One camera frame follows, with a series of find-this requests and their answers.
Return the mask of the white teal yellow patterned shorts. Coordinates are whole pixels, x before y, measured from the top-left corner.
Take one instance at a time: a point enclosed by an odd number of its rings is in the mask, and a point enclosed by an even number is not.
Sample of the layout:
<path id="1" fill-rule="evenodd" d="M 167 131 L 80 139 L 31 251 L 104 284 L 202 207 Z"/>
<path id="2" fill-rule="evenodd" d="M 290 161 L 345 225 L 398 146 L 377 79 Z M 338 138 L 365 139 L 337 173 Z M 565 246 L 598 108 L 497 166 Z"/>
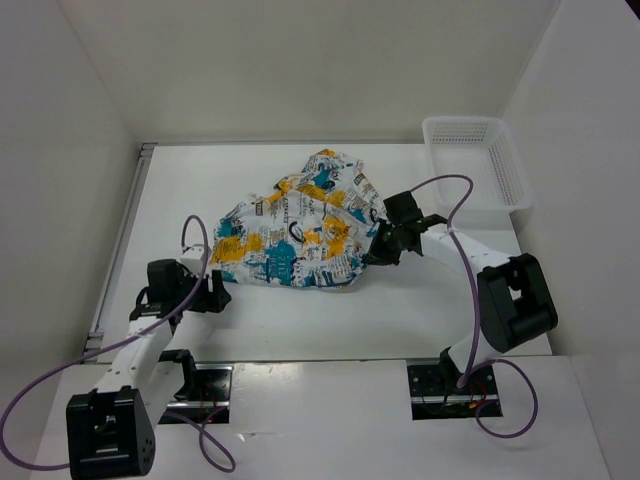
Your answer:
<path id="1" fill-rule="evenodd" d="M 364 272 L 386 209 L 363 161 L 324 149 L 219 220 L 209 260 L 238 284 L 341 289 Z"/>

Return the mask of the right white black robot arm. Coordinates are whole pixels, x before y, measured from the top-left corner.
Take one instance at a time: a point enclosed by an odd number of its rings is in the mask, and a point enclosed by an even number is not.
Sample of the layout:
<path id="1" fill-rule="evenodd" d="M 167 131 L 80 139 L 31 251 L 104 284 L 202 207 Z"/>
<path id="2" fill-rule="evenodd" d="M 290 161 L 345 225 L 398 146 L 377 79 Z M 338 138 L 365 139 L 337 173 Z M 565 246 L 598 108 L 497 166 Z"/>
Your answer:
<path id="1" fill-rule="evenodd" d="M 412 193 L 384 200 L 365 262 L 397 265 L 403 252 L 437 261 L 472 282 L 472 332 L 446 348 L 439 359 L 440 385 L 460 393 L 474 372 L 558 325 L 558 314 L 544 273 L 531 254 L 512 256 L 455 230 L 438 214 L 426 216 Z"/>

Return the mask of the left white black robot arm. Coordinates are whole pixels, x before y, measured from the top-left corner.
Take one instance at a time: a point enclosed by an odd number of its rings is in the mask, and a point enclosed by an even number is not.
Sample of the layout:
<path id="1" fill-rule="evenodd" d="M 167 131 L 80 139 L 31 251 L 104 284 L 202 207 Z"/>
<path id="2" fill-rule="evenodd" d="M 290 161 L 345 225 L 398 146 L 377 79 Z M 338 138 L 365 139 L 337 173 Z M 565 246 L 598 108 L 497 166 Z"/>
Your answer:
<path id="1" fill-rule="evenodd" d="M 187 349 L 169 344 L 183 314 L 220 313 L 231 296 L 221 272 L 156 260 L 129 316 L 126 345 L 107 373 L 66 406 L 69 469 L 74 479 L 147 475 L 156 454 L 155 428 L 172 398 L 196 394 L 200 376 Z"/>

